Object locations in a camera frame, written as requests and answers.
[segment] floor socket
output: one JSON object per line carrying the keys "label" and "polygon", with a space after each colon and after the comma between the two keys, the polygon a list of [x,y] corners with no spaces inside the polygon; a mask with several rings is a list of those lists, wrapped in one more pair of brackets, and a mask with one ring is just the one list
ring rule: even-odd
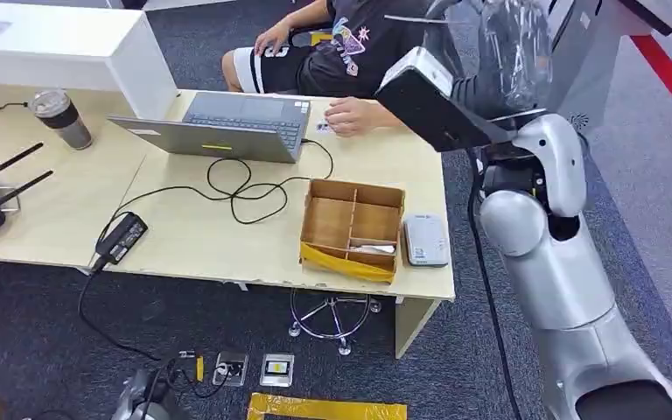
{"label": "floor socket", "polygon": [[260,383],[264,387],[289,387],[292,385],[294,364],[295,356],[292,354],[265,354]]}
{"label": "floor socket", "polygon": [[[225,380],[225,387],[242,387],[243,381],[246,380],[246,372],[249,368],[249,356],[245,353],[231,353],[231,352],[220,352],[218,354],[218,360],[215,362],[215,366],[220,364],[233,365],[238,367],[240,371],[237,375],[231,375]],[[213,385],[220,385],[223,383],[225,375],[218,372],[217,368],[213,373]]]}

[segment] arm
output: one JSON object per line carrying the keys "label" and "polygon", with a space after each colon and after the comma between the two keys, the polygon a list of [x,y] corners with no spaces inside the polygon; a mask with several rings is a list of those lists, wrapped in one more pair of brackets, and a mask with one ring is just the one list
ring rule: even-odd
{"label": "arm", "polygon": [[285,16],[280,23],[284,22],[290,29],[294,29],[328,22],[329,20],[333,20],[333,17],[328,10],[328,2],[326,0],[315,0],[304,8]]}
{"label": "arm", "polygon": [[262,55],[267,46],[278,52],[294,28],[315,25],[333,20],[328,0],[315,0],[300,10],[293,11],[256,38],[254,51]]}
{"label": "arm", "polygon": [[325,120],[341,137],[358,136],[377,127],[405,127],[381,104],[353,97],[331,102],[331,107],[325,112]]}

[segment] man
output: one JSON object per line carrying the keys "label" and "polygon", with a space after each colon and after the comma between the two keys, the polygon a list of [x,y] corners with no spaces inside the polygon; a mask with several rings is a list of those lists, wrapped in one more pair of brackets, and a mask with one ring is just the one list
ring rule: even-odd
{"label": "man", "polygon": [[[384,15],[422,17],[425,11],[424,0],[314,0],[259,35],[253,47],[227,52],[222,58],[227,87],[340,97],[325,119],[343,137],[402,127],[382,105],[357,98],[371,98],[385,72],[423,40],[420,24]],[[324,22],[333,22],[332,41],[282,47],[292,29]]]}

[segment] black shorts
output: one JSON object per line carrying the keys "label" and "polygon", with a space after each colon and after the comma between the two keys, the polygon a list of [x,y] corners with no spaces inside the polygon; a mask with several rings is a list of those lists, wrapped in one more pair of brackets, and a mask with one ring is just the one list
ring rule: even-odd
{"label": "black shorts", "polygon": [[286,45],[277,54],[270,47],[257,56],[253,47],[236,48],[233,62],[243,92],[297,93],[300,67],[312,50],[311,46]]}

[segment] hand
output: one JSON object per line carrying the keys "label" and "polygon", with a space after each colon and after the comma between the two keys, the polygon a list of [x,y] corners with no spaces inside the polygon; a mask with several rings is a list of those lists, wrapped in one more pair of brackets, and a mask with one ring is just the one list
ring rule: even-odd
{"label": "hand", "polygon": [[272,46],[274,53],[279,53],[279,48],[282,47],[284,41],[290,36],[290,29],[292,28],[285,19],[280,20],[266,32],[256,37],[254,53],[259,56],[262,55],[267,46]]}
{"label": "hand", "polygon": [[341,137],[358,136],[379,126],[375,104],[349,96],[331,102],[325,120]]}

